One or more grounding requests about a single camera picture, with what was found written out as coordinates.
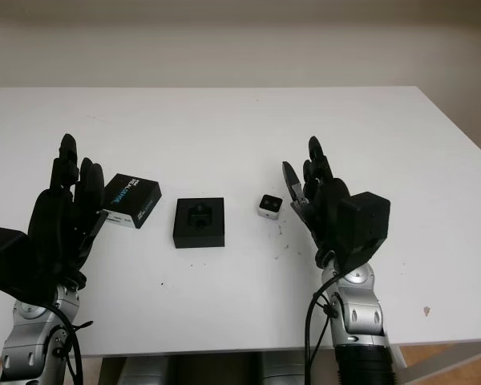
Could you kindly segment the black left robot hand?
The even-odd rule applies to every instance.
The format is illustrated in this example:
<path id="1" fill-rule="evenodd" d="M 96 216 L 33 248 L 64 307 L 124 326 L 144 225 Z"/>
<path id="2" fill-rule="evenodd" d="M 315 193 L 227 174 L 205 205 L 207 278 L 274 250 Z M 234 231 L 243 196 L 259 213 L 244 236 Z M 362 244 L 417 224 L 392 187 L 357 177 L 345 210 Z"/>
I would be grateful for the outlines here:
<path id="1" fill-rule="evenodd" d="M 81 269 L 107 217 L 104 193 L 101 165 L 87 157 L 78 161 L 76 140 L 65 134 L 53 160 L 50 186 L 39 194 L 28 228 L 38 262 L 50 279 L 85 287 Z"/>

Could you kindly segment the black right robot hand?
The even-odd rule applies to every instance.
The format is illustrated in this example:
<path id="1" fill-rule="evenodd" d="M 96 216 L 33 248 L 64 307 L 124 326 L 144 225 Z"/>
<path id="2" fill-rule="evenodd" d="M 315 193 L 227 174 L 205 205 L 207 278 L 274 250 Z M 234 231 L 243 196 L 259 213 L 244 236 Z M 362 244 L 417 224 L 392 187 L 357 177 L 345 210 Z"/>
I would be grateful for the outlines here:
<path id="1" fill-rule="evenodd" d="M 350 193 L 340 178 L 333 175 L 317 137 L 309 139 L 309 159 L 303 164 L 300 181 L 292 165 L 284 161 L 282 172 L 291 197 L 291 207 L 310 231 L 317 252 L 316 266 L 324 268 L 338 253 L 337 210 Z"/>

